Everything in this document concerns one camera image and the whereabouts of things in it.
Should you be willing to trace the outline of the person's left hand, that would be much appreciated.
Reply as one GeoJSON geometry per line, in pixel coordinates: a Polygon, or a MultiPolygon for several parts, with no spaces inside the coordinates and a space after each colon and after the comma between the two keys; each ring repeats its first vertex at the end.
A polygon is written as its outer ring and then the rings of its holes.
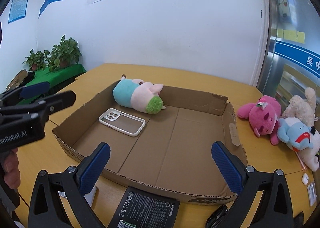
{"type": "Polygon", "coordinates": [[[3,168],[5,171],[4,181],[12,190],[18,188],[21,184],[17,152],[17,148],[11,150],[3,162],[3,168]]]}

